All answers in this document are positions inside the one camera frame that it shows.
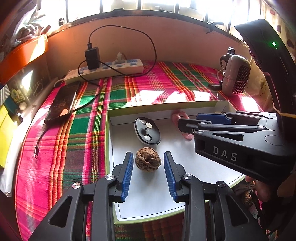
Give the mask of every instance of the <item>speaker grille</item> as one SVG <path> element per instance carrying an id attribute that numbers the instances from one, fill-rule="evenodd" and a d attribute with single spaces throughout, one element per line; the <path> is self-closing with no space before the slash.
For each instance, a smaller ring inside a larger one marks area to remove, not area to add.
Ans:
<path id="1" fill-rule="evenodd" d="M 232 89 L 233 94 L 241 94 L 247 85 L 251 69 L 247 66 L 240 66 L 237 79 Z"/>

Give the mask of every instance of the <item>yellow paper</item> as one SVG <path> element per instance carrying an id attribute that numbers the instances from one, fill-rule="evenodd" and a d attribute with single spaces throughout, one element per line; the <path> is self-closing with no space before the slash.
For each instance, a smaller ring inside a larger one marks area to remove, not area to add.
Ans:
<path id="1" fill-rule="evenodd" d="M 0 108 L 0 166 L 5 167 L 8 149 L 16 125 L 7 113 L 5 106 Z"/>

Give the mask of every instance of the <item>white portable speaker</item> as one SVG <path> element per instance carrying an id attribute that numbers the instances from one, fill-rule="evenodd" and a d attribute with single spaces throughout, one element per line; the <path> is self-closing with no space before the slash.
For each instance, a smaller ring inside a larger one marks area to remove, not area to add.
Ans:
<path id="1" fill-rule="evenodd" d="M 240 55 L 232 55 L 225 68 L 222 92 L 227 96 L 243 93 L 250 72 L 251 65 L 248 60 Z"/>

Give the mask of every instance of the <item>white power strip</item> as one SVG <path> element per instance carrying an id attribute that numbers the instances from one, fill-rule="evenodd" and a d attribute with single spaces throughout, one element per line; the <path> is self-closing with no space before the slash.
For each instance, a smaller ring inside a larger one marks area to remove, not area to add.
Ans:
<path id="1" fill-rule="evenodd" d="M 128 59 L 122 64 L 115 64 L 115 62 L 108 62 L 106 64 L 124 74 L 141 74 L 144 71 L 144 66 L 140 59 Z M 96 80 L 121 75 L 103 64 L 101 64 L 97 69 L 89 70 L 87 67 L 80 68 L 79 73 L 87 80 Z M 66 84 L 70 84 L 75 81 L 84 80 L 79 76 L 77 69 L 74 69 L 66 75 L 64 81 Z"/>

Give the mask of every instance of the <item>pink plastic object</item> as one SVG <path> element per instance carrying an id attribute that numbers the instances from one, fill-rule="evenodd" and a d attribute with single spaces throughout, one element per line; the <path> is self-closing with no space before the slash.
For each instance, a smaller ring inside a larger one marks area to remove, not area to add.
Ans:
<path id="1" fill-rule="evenodd" d="M 178 120 L 181 119 L 181 116 L 185 119 L 189 119 L 188 115 L 185 112 L 179 112 L 178 114 L 173 114 L 172 115 L 172 121 L 174 123 L 174 125 L 178 128 Z M 181 132 L 181 134 L 184 136 L 185 139 L 187 140 L 192 140 L 193 135 L 192 134 L 187 134 L 187 133 L 183 133 Z"/>

